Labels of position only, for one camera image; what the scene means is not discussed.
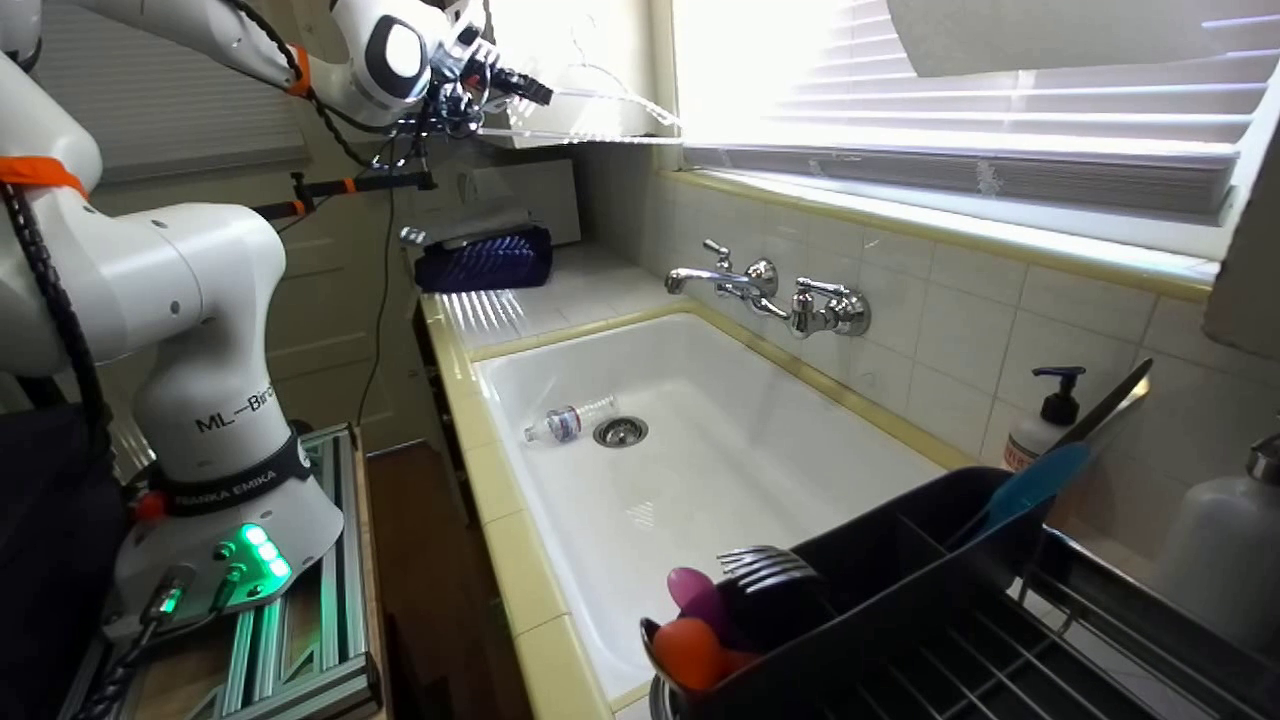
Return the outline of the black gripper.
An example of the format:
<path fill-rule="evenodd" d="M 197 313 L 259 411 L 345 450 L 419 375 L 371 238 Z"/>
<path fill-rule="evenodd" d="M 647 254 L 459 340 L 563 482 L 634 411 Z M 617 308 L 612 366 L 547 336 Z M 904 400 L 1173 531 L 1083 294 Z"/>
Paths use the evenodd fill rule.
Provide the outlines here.
<path fill-rule="evenodd" d="M 499 97 L 553 104 L 547 82 L 499 68 L 499 46 L 477 23 L 459 23 L 433 56 L 425 124 L 433 131 L 471 131 Z"/>

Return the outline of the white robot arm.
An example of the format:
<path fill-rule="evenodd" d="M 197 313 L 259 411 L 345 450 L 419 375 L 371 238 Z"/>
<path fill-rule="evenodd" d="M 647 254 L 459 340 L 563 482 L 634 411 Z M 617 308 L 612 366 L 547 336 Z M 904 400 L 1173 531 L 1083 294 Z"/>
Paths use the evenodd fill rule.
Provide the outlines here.
<path fill-rule="evenodd" d="M 320 60 L 243 0 L 77 0 L 177 38 L 364 131 L 464 124 L 496 97 L 546 104 L 477 23 L 428 0 L 330 0 L 345 53 Z M 134 421 L 166 513 L 112 567 L 118 641 L 158 620 L 199 625 L 282 596 L 345 531 L 271 391 L 263 332 L 284 245 L 243 203 L 94 203 L 105 158 L 89 128 L 38 82 L 45 0 L 0 0 L 3 271 L 0 366 L 77 370 L 143 351 Z"/>

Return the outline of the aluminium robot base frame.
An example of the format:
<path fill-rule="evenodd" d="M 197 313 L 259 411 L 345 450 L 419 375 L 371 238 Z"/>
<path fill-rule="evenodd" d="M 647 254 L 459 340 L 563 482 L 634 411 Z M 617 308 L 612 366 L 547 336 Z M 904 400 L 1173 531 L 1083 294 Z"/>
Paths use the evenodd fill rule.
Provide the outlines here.
<path fill-rule="evenodd" d="M 302 439 L 335 523 L 247 505 L 112 601 L 57 720 L 371 720 L 385 709 L 364 447 Z"/>

